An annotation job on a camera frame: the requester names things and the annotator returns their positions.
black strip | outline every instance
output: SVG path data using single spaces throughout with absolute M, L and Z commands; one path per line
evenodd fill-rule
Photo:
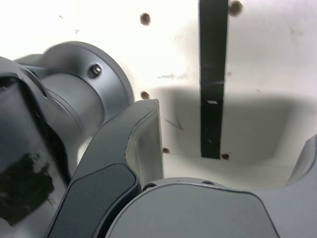
M 201 152 L 220 159 L 228 0 L 200 1 Z

bolt head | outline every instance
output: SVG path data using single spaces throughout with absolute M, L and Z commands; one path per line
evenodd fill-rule
M 92 78 L 96 78 L 101 74 L 101 66 L 99 64 L 94 64 L 93 66 L 90 67 L 89 69 L 90 75 Z

white plastic part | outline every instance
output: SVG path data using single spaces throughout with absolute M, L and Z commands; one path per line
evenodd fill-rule
M 241 3 L 241 14 L 228 17 L 221 152 L 229 161 L 200 154 L 197 0 L 8 1 L 0 55 L 15 59 L 71 40 L 93 44 L 120 64 L 136 100 L 141 91 L 159 99 L 166 177 L 283 186 L 317 132 L 317 1 Z M 149 26 L 140 23 L 144 12 Z

white surface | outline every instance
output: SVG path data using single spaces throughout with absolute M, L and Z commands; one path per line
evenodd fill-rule
M 317 2 L 241 2 L 243 12 L 228 22 L 221 152 L 230 161 L 199 158 L 197 0 L 7 1 L 0 55 L 15 59 L 70 40 L 93 44 L 120 64 L 136 100 L 141 91 L 159 99 L 167 177 L 280 186 L 317 132 Z M 141 25 L 143 12 L 150 26 Z

scratch mark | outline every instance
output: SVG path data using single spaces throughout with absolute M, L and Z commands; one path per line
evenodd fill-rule
M 290 27 L 290 35 L 303 36 L 304 32 L 298 29 L 294 29 L 293 27 Z
M 180 130 L 184 130 L 183 127 L 182 127 L 182 125 L 179 123 L 178 120 L 177 120 L 177 124 L 178 124 L 178 125 L 176 125 L 176 124 L 174 124 L 174 123 L 172 123 L 171 121 L 166 120 L 166 119 L 165 119 L 165 121 L 168 122 L 169 124 L 171 124 L 172 126 L 178 128 L 178 129 L 180 129 Z
M 173 73 L 169 75 L 161 75 L 158 76 L 159 79 L 164 79 L 164 78 L 169 78 L 169 79 L 183 79 L 183 78 L 188 78 L 187 74 L 181 74 L 181 75 L 174 75 Z
M 209 104 L 218 104 L 216 101 L 207 101 Z
M 182 124 L 180 123 L 180 119 L 179 119 L 179 117 L 178 117 L 178 113 L 177 113 L 177 112 L 175 112 L 175 117 L 176 117 L 176 122 L 177 122 L 177 124 L 179 125 L 179 127 L 181 128 L 181 130 L 183 130 L 183 127 L 182 127 Z

